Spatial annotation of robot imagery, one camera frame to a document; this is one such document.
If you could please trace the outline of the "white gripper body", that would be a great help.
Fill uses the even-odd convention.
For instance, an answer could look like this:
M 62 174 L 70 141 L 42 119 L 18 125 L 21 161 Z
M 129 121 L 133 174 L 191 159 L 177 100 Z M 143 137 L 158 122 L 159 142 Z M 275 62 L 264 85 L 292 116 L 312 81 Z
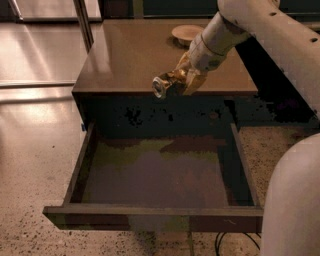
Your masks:
M 191 42 L 188 56 L 193 68 L 206 72 L 217 69 L 226 59 L 225 55 L 212 52 L 206 46 L 201 33 Z

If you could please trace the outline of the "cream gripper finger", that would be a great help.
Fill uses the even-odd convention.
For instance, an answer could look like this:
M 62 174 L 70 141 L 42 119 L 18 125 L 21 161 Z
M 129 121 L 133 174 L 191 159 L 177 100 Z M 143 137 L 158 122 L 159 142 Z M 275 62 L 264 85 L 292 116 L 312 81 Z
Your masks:
M 185 52 L 180 58 L 175 68 L 175 73 L 179 75 L 186 74 L 189 69 L 190 69 L 189 52 Z
M 194 68 L 185 69 L 185 87 L 183 94 L 192 95 L 206 81 L 207 73 Z

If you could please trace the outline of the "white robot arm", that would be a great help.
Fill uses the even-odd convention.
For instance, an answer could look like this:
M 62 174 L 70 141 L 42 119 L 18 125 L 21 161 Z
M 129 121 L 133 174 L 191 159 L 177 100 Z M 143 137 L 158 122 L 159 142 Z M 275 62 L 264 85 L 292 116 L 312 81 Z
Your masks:
M 218 12 L 177 65 L 194 93 L 228 51 L 253 37 L 289 80 L 267 89 L 281 115 L 320 111 L 319 35 L 279 10 L 279 0 L 217 0 Z M 277 163 L 264 205 L 261 256 L 320 256 L 320 135 L 293 145 Z

